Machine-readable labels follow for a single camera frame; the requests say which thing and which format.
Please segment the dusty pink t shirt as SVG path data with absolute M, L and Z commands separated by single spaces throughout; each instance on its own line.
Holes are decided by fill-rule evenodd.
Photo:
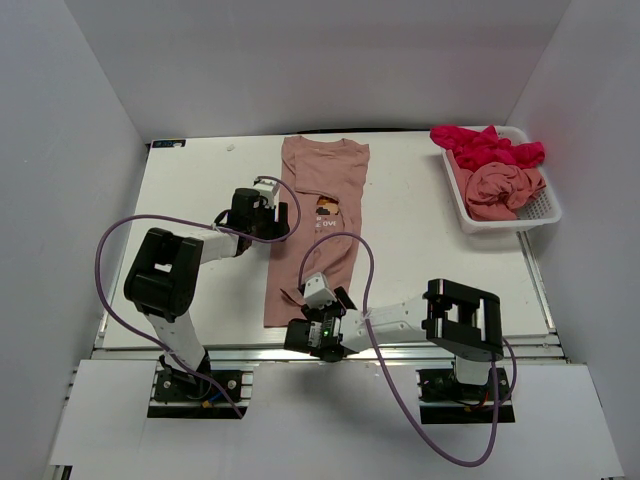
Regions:
M 303 297 L 298 275 L 323 273 L 333 288 L 350 286 L 358 242 L 346 235 L 319 239 L 335 232 L 359 234 L 362 197 L 370 148 L 350 139 L 333 142 L 287 137 L 281 148 L 281 179 L 295 192 L 282 192 L 294 234 L 271 246 L 263 326 L 284 327 L 301 315 Z

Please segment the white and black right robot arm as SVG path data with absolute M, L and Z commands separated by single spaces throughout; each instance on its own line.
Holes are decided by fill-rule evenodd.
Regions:
M 452 388 L 466 399 L 488 385 L 479 364 L 504 358 L 500 299 L 484 290 L 433 279 L 420 296 L 366 312 L 322 274 L 307 278 L 301 291 L 302 316 L 286 329 L 289 351 L 331 363 L 373 345 L 429 341 L 454 355 Z

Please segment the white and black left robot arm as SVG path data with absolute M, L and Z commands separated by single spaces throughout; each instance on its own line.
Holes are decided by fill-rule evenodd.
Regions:
M 288 205 L 275 201 L 279 185 L 259 178 L 238 188 L 231 208 L 203 233 L 177 235 L 161 228 L 147 231 L 124 283 L 124 296 L 153 326 L 168 352 L 163 364 L 178 371 L 177 387 L 199 399 L 211 387 L 209 360 L 197 338 L 189 308 L 200 266 L 235 258 L 259 241 L 289 234 Z

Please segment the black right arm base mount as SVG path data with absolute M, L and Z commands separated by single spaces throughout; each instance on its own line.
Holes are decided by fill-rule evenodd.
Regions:
M 491 424 L 494 392 L 491 374 L 484 385 L 454 379 L 453 368 L 417 371 L 422 425 Z

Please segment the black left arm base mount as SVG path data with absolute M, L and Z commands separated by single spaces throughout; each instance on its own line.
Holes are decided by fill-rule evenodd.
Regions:
M 248 408 L 253 374 L 242 370 L 213 370 L 212 377 L 222 387 L 242 415 Z M 224 394 L 207 382 L 186 382 L 158 368 L 147 408 L 150 419 L 239 420 Z

